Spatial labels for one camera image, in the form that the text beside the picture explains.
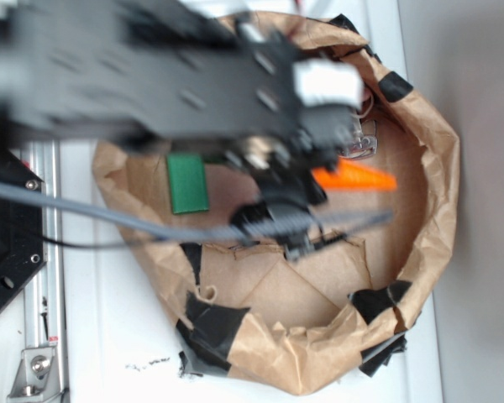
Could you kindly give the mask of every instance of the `gray wall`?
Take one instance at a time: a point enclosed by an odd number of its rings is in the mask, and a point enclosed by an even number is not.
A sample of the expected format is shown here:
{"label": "gray wall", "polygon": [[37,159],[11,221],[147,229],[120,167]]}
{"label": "gray wall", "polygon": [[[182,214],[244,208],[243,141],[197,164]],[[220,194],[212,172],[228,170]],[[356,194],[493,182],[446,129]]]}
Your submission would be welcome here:
{"label": "gray wall", "polygon": [[409,81],[462,141],[454,257],[434,293],[446,403],[504,403],[504,1],[399,0]]}

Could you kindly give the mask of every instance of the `wire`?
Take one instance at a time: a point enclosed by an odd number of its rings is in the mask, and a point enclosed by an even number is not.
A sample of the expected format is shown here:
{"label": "wire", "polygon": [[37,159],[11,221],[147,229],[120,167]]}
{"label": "wire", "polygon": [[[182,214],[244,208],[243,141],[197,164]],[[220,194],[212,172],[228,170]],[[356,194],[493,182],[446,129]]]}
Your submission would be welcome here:
{"label": "wire", "polygon": [[368,106],[368,108],[365,111],[363,111],[362,114],[353,113],[353,116],[355,116],[358,119],[364,119],[366,116],[370,114],[371,109],[373,108],[374,105],[375,105],[375,99],[373,97],[373,94],[371,94],[370,105]]}
{"label": "wire", "polygon": [[61,398],[60,398],[60,403],[64,403],[64,399],[66,398],[67,395],[69,395],[69,388],[64,388],[63,391],[61,391]]}
{"label": "wire", "polygon": [[297,9],[297,14],[299,16],[298,22],[291,28],[289,33],[287,34],[287,38],[292,40],[293,37],[302,29],[304,24],[306,23],[306,17],[304,17],[304,7],[302,4],[302,0],[293,0],[295,3],[295,8]]}
{"label": "wire", "polygon": [[147,222],[137,217],[116,212],[103,207],[92,206],[77,201],[49,197],[37,191],[28,191],[18,186],[0,182],[0,199],[9,200],[35,207],[51,207],[63,211],[74,212],[88,217],[149,233],[157,241],[187,241],[206,242],[221,240],[248,240],[251,238],[276,238],[308,230],[313,224],[324,222],[347,222],[360,217],[369,217],[369,212],[332,212],[321,216],[310,214],[293,214],[276,221],[247,223],[242,226],[222,226],[208,229],[166,227],[153,222]]}
{"label": "wire", "polygon": [[10,220],[0,217],[13,231],[29,235],[32,238],[39,239],[45,243],[50,243],[52,245],[61,246],[62,248],[71,249],[89,249],[89,250],[103,250],[103,249],[122,249],[122,248],[134,248],[138,246],[144,246],[147,243],[157,243],[163,242],[161,239],[152,238],[144,239],[141,241],[126,241],[126,242],[114,242],[114,243],[70,243],[64,240],[49,238],[42,233],[33,231],[32,229],[26,228]]}
{"label": "wire", "polygon": [[323,249],[327,246],[331,246],[334,243],[338,242],[348,242],[348,238],[354,236],[356,233],[363,231],[367,228],[374,227],[375,225],[379,225],[385,222],[389,222],[392,219],[393,214],[391,212],[388,213],[379,213],[370,217],[370,219],[355,225],[350,230],[333,235],[331,237],[324,237],[323,235],[318,241],[313,242],[313,246],[315,250]]}

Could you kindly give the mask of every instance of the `green block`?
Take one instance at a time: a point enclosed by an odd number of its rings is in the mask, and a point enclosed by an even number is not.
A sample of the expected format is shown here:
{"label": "green block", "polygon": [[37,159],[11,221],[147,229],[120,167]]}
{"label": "green block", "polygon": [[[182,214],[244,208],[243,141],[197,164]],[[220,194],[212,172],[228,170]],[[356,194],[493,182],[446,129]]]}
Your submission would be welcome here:
{"label": "green block", "polygon": [[209,210],[202,158],[196,154],[170,153],[166,156],[166,165],[172,212],[184,214]]}

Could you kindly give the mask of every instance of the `black electrical tape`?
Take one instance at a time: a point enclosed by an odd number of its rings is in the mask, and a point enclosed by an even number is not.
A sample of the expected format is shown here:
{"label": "black electrical tape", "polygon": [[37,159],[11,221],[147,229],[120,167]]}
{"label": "black electrical tape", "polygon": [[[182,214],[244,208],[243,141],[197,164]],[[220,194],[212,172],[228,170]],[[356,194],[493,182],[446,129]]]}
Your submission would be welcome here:
{"label": "black electrical tape", "polygon": [[[349,31],[355,32],[356,34],[360,35],[360,32],[354,26],[351,20],[345,17],[343,14],[340,14],[338,17],[331,19],[330,21],[328,21],[328,23],[343,29],[348,29]],[[375,57],[379,62],[381,62],[379,56],[376,53],[373,53],[373,50],[368,44],[364,47],[364,49],[366,50],[366,52],[368,52],[368,55]]]}
{"label": "black electrical tape", "polygon": [[[382,365],[388,365],[392,354],[402,353],[406,349],[407,340],[405,339],[405,335],[402,335],[400,337],[397,337],[396,335],[386,342],[379,344],[378,346],[374,346],[363,351],[362,358],[364,363],[359,366],[359,369],[364,374],[372,377]],[[372,353],[373,357],[366,360],[365,356]]]}
{"label": "black electrical tape", "polygon": [[414,88],[395,71],[391,71],[379,81],[379,89],[388,102],[398,102],[406,97]]}
{"label": "black electrical tape", "polygon": [[193,330],[181,321],[177,331],[182,337],[183,351],[191,368],[186,372],[202,374],[227,374],[229,350],[249,308],[228,308],[199,301],[189,293],[186,299],[186,317]]}
{"label": "black electrical tape", "polygon": [[365,322],[370,324],[383,311],[396,306],[410,286],[408,281],[396,280],[381,290],[356,291],[349,295],[349,300]]}
{"label": "black electrical tape", "polygon": [[196,285],[200,285],[200,270],[202,269],[202,245],[199,243],[182,243],[181,249],[185,253],[188,263],[192,266]]}

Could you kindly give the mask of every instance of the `white connector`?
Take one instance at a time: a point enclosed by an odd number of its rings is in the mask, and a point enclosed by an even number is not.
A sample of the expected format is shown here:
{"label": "white connector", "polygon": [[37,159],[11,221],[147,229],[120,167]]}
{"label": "white connector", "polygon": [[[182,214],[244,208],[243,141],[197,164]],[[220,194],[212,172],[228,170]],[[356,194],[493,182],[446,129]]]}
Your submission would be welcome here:
{"label": "white connector", "polygon": [[352,65],[310,59],[293,67],[295,91],[306,107],[342,104],[360,110],[364,83]]}

